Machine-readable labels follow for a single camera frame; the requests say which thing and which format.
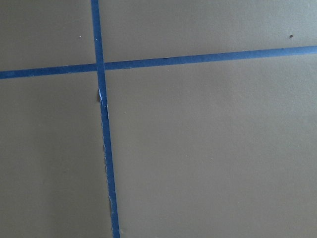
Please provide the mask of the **brown table mat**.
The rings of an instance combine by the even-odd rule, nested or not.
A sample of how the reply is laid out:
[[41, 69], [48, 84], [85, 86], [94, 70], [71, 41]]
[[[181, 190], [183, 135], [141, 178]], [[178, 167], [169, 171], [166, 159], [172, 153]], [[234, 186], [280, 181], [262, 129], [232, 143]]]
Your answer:
[[[98, 0], [104, 62], [317, 46], [314, 0]], [[0, 71], [96, 63], [91, 0], [3, 0]], [[120, 238], [314, 238], [317, 54], [106, 71]], [[113, 238], [97, 72], [0, 79], [0, 235]]]

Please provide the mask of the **right vertical blue tape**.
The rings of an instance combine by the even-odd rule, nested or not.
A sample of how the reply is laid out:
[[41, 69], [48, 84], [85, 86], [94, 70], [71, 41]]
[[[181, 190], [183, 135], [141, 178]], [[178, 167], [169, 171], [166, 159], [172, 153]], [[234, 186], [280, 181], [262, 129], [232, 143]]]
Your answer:
[[98, 76], [98, 91], [99, 91], [99, 97], [100, 97], [100, 109], [101, 109], [102, 131], [103, 131], [103, 141], [104, 141], [106, 179], [107, 179], [107, 187], [108, 187], [108, 197], [110, 202], [111, 229], [112, 229], [112, 236], [114, 238], [120, 238], [120, 228], [119, 228], [117, 200], [116, 200], [116, 187], [115, 187], [113, 157], [112, 157], [112, 146], [111, 146], [108, 107], [107, 107], [106, 70], [105, 70], [105, 62], [104, 62], [104, 55], [103, 55], [99, 2], [97, 0], [92, 0], [91, 8], [92, 8], [94, 43], [95, 43], [96, 68], [97, 68], [97, 76]]

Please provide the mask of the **right horizontal blue tape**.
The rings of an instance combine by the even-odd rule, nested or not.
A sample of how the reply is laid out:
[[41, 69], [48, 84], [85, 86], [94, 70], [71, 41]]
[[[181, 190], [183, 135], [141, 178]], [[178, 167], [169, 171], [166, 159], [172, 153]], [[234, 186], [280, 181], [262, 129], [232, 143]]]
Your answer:
[[273, 58], [273, 57], [285, 57], [285, 56], [296, 56], [296, 55], [310, 55], [310, 54], [316, 54], [316, 53], [317, 53], [316, 46], [302, 46], [302, 47], [291, 47], [291, 48], [280, 48], [280, 49], [265, 49], [265, 50], [226, 52], [226, 53], [215, 53], [215, 54], [205, 54], [205, 55], [179, 56], [179, 57], [170, 57], [170, 58], [136, 59], [136, 60], [105, 62], [103, 65], [101, 65], [100, 63], [92, 63], [92, 64], [77, 64], [77, 65], [65, 65], [65, 66], [31, 68], [31, 69], [20, 69], [20, 70], [7, 70], [7, 71], [0, 72], [0, 78], [12, 79], [12, 78], [36, 77], [36, 76], [71, 74], [71, 73], [82, 73], [82, 72], [99, 73], [102, 70], [107, 71], [107, 70], [131, 69], [131, 68], [142, 68], [142, 67], [215, 62], [215, 61], [248, 60], [248, 59]]

